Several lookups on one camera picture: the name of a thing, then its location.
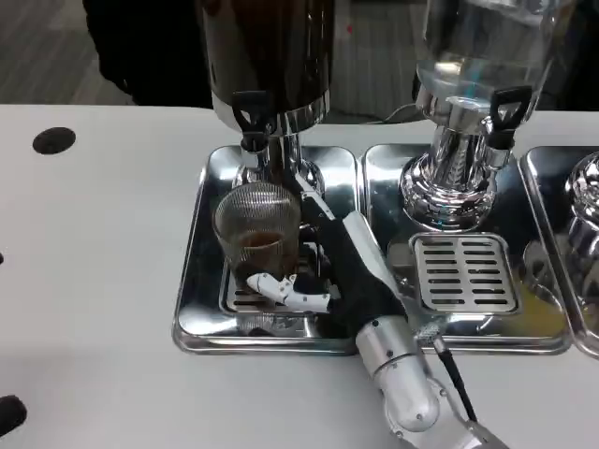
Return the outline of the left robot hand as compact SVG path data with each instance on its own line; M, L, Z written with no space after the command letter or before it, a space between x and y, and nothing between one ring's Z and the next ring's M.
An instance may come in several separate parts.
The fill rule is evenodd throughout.
M0 437L4 437L17 427L21 426L27 418L27 408L15 395L0 398Z

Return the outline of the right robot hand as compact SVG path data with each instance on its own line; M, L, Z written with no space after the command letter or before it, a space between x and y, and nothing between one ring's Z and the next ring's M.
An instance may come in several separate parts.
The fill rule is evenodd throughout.
M400 340L413 338L398 285L365 217L352 210L336 216L310 184L297 175L284 186L300 196L302 217L317 231L341 297L317 297L295 289L297 276L280 281L266 272L249 276L246 283L259 294L302 311L328 312L357 336L366 326L379 326Z

